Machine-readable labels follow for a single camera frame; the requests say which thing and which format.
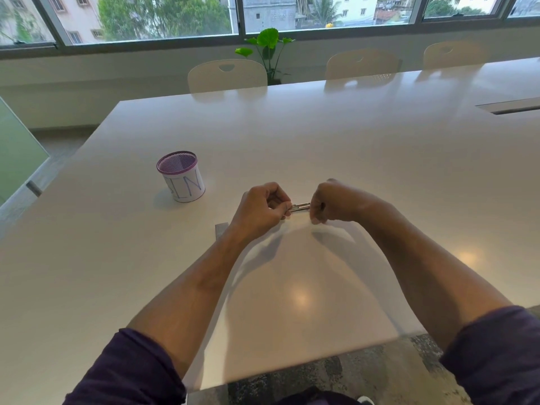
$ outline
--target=person's right arm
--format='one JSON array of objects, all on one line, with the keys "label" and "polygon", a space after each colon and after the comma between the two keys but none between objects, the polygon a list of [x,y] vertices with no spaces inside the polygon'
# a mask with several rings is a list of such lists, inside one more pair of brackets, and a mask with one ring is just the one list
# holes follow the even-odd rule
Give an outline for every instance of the person's right arm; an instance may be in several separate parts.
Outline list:
[{"label": "person's right arm", "polygon": [[377,196],[330,179],[317,188],[310,217],[355,221],[368,231],[473,403],[540,404],[538,319]]}]

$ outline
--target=sleeve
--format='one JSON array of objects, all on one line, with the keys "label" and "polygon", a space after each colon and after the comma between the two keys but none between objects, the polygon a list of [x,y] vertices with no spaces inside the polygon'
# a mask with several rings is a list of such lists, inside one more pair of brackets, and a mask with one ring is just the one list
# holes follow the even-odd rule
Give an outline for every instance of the sleeve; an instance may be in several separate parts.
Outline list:
[{"label": "sleeve", "polygon": [[64,405],[179,405],[185,400],[186,389],[165,350],[143,334],[123,328]]},{"label": "sleeve", "polygon": [[540,404],[540,320],[504,307],[465,326],[441,358],[475,405]]}]

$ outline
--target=person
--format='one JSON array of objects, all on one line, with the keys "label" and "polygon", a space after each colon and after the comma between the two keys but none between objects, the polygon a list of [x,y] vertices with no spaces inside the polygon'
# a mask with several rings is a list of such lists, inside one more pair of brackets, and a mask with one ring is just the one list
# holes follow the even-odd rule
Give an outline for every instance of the person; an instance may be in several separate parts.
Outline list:
[{"label": "person", "polygon": [[[234,263],[250,242],[290,215],[291,205],[277,183],[246,192],[226,232],[114,335],[64,404],[184,402],[181,379]],[[354,221],[366,229],[412,310],[443,349],[441,363],[473,404],[540,404],[540,321],[527,310],[373,194],[330,179],[316,189],[309,213],[315,224]],[[314,388],[280,404],[351,401]]]}]

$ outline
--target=gray floor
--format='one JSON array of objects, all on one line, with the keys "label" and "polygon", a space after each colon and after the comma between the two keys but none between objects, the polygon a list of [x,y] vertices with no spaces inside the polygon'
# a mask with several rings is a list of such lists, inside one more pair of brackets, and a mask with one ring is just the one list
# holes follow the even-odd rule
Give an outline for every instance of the gray floor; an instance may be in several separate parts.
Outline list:
[{"label": "gray floor", "polygon": [[[46,190],[91,129],[36,133],[50,159],[33,177]],[[36,197],[25,187],[0,207],[0,239]],[[540,316],[540,306],[531,309]],[[270,405],[316,386],[351,397],[367,395],[377,405],[470,404],[454,377],[438,362],[441,352],[428,335],[313,361],[190,394],[189,405]]]}]

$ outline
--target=potted plant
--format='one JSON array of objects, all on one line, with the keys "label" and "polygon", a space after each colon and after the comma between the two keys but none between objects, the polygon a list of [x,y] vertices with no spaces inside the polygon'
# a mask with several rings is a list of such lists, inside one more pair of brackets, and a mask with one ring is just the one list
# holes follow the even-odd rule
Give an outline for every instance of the potted plant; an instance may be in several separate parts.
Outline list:
[{"label": "potted plant", "polygon": [[[259,53],[261,57],[262,64],[265,66],[265,69],[266,69],[268,85],[281,84],[281,80],[275,77],[276,73],[281,73],[281,71],[277,70],[279,57],[281,56],[281,53],[283,52],[283,48],[285,48],[285,45],[293,41],[294,40],[292,38],[283,37],[280,39],[279,32],[275,28],[267,28],[265,30],[262,30],[256,38],[253,37],[253,38],[246,39],[246,42],[254,45],[255,48],[257,48],[257,52]],[[274,66],[272,66],[272,58],[274,57],[275,49],[278,43],[281,43],[282,46],[280,48],[278,58],[276,59]],[[253,50],[251,48],[246,48],[246,47],[237,48],[234,52],[246,58],[250,56],[251,54],[253,54]]]}]

